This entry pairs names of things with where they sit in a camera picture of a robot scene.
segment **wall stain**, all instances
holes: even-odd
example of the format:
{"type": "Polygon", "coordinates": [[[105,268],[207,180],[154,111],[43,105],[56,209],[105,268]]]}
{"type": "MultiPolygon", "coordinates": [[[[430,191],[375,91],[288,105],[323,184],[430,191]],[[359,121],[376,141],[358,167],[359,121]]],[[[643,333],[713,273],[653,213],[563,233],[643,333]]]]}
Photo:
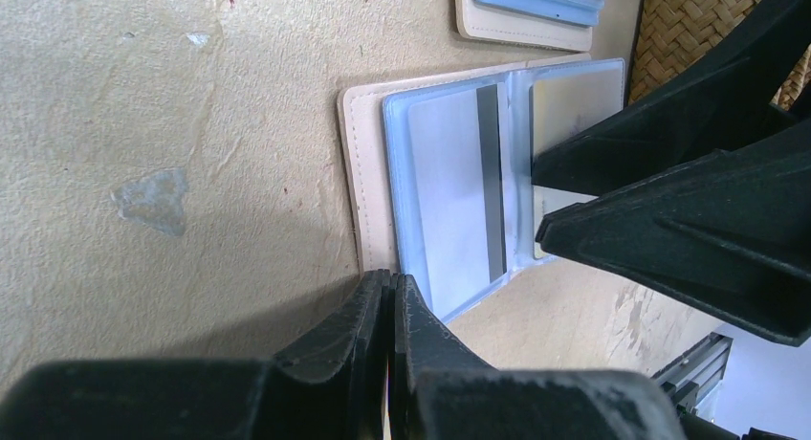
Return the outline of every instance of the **wall stain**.
{"type": "Polygon", "coordinates": [[[211,35],[205,32],[189,32],[186,33],[186,38],[188,38],[188,41],[190,41],[192,45],[202,48],[206,46],[211,35]]]}
{"type": "Polygon", "coordinates": [[[173,167],[125,182],[111,197],[122,219],[179,237],[186,232],[183,195],[187,191],[186,170],[173,167]]]}
{"type": "Polygon", "coordinates": [[[237,137],[237,138],[236,138],[236,140],[233,142],[233,145],[231,146],[231,148],[230,148],[229,152],[228,152],[228,153],[226,153],[226,156],[225,156],[225,157],[222,159],[222,161],[220,161],[220,162],[219,162],[219,163],[218,163],[218,164],[217,164],[217,165],[214,167],[214,169],[212,169],[212,170],[211,170],[211,172],[208,174],[208,178],[209,178],[209,179],[210,179],[212,182],[213,182],[213,181],[215,181],[215,180],[217,180],[217,177],[219,177],[219,176],[220,176],[220,172],[222,172],[223,168],[224,168],[226,165],[228,165],[228,163],[229,163],[230,159],[233,157],[233,154],[234,154],[234,153],[236,153],[236,150],[237,150],[237,149],[239,149],[239,145],[241,145],[241,144],[242,144],[242,136],[239,136],[239,137],[237,137]]]}
{"type": "Polygon", "coordinates": [[[206,88],[206,100],[202,105],[197,107],[197,113],[191,121],[189,132],[193,139],[193,144],[191,145],[191,150],[188,152],[186,165],[190,165],[194,156],[203,148],[203,143],[206,138],[206,128],[208,127],[208,120],[211,117],[211,110],[214,105],[214,93],[216,90],[217,85],[214,84],[214,82],[210,82],[206,88]]]}
{"type": "Polygon", "coordinates": [[[617,295],[614,302],[614,313],[620,315],[620,311],[628,306],[630,310],[627,314],[627,323],[614,334],[618,338],[608,354],[609,359],[613,357],[621,345],[628,350],[636,349],[637,356],[649,356],[651,354],[651,349],[645,342],[645,333],[649,326],[645,317],[652,300],[652,292],[649,289],[641,288],[635,282],[626,284],[617,295]]]}

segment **peeling paint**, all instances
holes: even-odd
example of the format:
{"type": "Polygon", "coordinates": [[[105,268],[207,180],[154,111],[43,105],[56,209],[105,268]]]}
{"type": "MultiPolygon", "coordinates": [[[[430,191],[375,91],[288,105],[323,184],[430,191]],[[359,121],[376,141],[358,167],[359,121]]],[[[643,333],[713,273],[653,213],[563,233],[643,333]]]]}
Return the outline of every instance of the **peeling paint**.
{"type": "Polygon", "coordinates": [[[208,120],[211,116],[211,109],[214,106],[215,91],[216,85],[213,82],[209,83],[208,88],[206,89],[206,100],[198,107],[197,114],[194,116],[191,126],[189,127],[189,132],[191,134],[191,138],[194,139],[194,143],[191,145],[191,150],[188,152],[186,165],[191,164],[192,159],[194,159],[194,155],[199,153],[203,148],[206,136],[206,126],[208,125],[208,120]]]}
{"type": "Polygon", "coordinates": [[[182,236],[186,232],[183,195],[187,191],[186,170],[174,167],[126,182],[112,192],[112,198],[122,219],[182,236]]]}
{"type": "Polygon", "coordinates": [[[236,140],[233,142],[233,145],[231,146],[231,148],[230,148],[230,150],[228,151],[228,153],[226,153],[226,156],[225,156],[225,157],[222,159],[222,161],[220,161],[220,162],[219,162],[219,163],[218,163],[218,164],[217,164],[217,165],[216,165],[216,166],[215,166],[215,167],[214,167],[214,168],[211,170],[211,172],[208,174],[208,177],[209,177],[211,180],[217,180],[217,177],[219,177],[220,172],[222,172],[222,170],[223,170],[223,167],[225,167],[226,165],[228,165],[228,163],[229,163],[230,159],[233,157],[233,154],[234,154],[234,153],[236,153],[236,150],[239,148],[239,145],[240,145],[241,143],[242,143],[242,136],[239,136],[239,137],[237,137],[237,138],[236,138],[236,140]]]}
{"type": "Polygon", "coordinates": [[[188,41],[190,41],[194,46],[202,48],[206,46],[206,43],[208,43],[208,39],[211,38],[211,35],[203,32],[187,33],[186,38],[188,38],[188,41]]]}

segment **stitching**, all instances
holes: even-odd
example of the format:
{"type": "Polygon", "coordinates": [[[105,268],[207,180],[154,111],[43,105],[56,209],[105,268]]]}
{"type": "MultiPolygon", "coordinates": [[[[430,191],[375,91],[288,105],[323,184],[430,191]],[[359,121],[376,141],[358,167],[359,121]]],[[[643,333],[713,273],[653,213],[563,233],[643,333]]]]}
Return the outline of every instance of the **stitching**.
{"type": "Polygon", "coordinates": [[[352,138],[355,140],[352,143],[352,148],[355,150],[355,163],[358,165],[358,183],[361,184],[361,200],[363,202],[363,215],[366,218],[366,248],[369,250],[369,264],[372,263],[372,244],[369,242],[371,239],[371,234],[369,234],[369,209],[366,207],[366,190],[363,188],[363,173],[362,173],[362,165],[361,165],[361,153],[358,150],[358,131],[355,129],[355,106],[352,102],[355,101],[356,98],[352,98],[349,100],[349,118],[352,120],[352,138]]]}
{"type": "Polygon", "coordinates": [[[531,36],[532,38],[547,38],[550,41],[553,41],[555,43],[574,43],[576,45],[582,45],[582,44],[584,44],[584,43],[586,43],[588,41],[588,40],[569,40],[569,41],[567,41],[567,40],[565,40],[563,38],[555,38],[552,35],[539,35],[537,33],[524,33],[524,32],[507,32],[507,31],[501,31],[499,29],[484,29],[484,28],[475,27],[475,26],[472,26],[471,29],[474,30],[474,31],[480,31],[480,32],[495,32],[495,33],[505,33],[507,35],[531,36]]]}
{"type": "Polygon", "coordinates": [[[366,219],[365,220],[365,222],[366,222],[365,223],[366,248],[368,249],[368,253],[369,253],[369,264],[372,264],[372,261],[373,261],[372,244],[371,244],[371,242],[369,242],[371,240],[372,236],[371,236],[371,233],[369,231],[370,230],[370,228],[369,228],[369,209],[368,209],[368,206],[366,205],[366,190],[363,187],[363,174],[362,174],[363,167],[362,167],[362,161],[361,161],[361,154],[360,154],[360,151],[358,150],[358,132],[356,131],[356,128],[355,128],[355,100],[360,99],[360,98],[368,98],[369,96],[382,96],[382,95],[392,94],[392,93],[400,92],[400,91],[410,91],[412,89],[427,88],[429,86],[436,86],[437,84],[456,83],[456,82],[464,81],[464,80],[467,80],[467,79],[470,79],[470,78],[469,77],[461,77],[461,78],[458,78],[458,79],[454,79],[454,80],[451,80],[451,81],[443,81],[443,82],[440,82],[440,83],[416,84],[416,85],[412,85],[412,86],[406,86],[406,87],[403,87],[403,88],[397,88],[397,89],[390,90],[390,91],[382,91],[382,92],[381,91],[372,91],[372,92],[369,92],[369,93],[354,96],[353,98],[351,98],[349,100],[349,119],[350,119],[350,122],[352,123],[352,137],[354,139],[354,142],[352,143],[352,149],[355,150],[355,164],[358,165],[358,183],[361,186],[361,202],[362,202],[362,206],[363,206],[363,216],[366,219]]]}
{"type": "Polygon", "coordinates": [[[625,76],[625,59],[622,60],[622,63],[623,63],[623,66],[622,66],[623,70],[622,70],[622,78],[621,78],[621,81],[620,81],[620,112],[625,110],[625,80],[627,79],[626,76],[625,76]]]}

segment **beige surface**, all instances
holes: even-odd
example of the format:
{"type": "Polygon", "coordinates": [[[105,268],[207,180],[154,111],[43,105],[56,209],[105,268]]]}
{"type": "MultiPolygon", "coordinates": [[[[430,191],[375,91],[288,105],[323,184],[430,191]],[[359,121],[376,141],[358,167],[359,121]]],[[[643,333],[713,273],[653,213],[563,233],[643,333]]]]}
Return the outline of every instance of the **beige surface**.
{"type": "MultiPolygon", "coordinates": [[[[637,1],[606,0],[595,58],[628,56],[637,1]]],[[[332,311],[358,273],[338,91],[553,55],[462,40],[450,5],[0,0],[0,388],[58,358],[267,355],[332,311]],[[111,199],[165,168],[180,236],[111,199]]],[[[503,363],[523,343],[488,349],[487,307],[454,328],[503,363]]]]}
{"type": "Polygon", "coordinates": [[[500,368],[652,374],[719,324],[623,277],[557,260],[521,273],[449,328],[500,368]]]}

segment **leather cover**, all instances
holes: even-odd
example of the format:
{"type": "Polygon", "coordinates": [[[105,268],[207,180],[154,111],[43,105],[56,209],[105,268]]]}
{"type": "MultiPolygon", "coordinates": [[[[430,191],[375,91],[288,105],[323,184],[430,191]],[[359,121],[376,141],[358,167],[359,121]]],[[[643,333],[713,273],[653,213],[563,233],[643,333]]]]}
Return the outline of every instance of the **leather cover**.
{"type": "Polygon", "coordinates": [[[592,28],[456,0],[456,25],[466,38],[539,45],[570,51],[591,49],[592,28]]]}
{"type": "Polygon", "coordinates": [[[361,271],[388,269],[399,272],[381,111],[381,104],[386,96],[440,83],[589,58],[588,54],[566,55],[430,77],[366,84],[341,92],[338,97],[340,133],[361,271]]]}

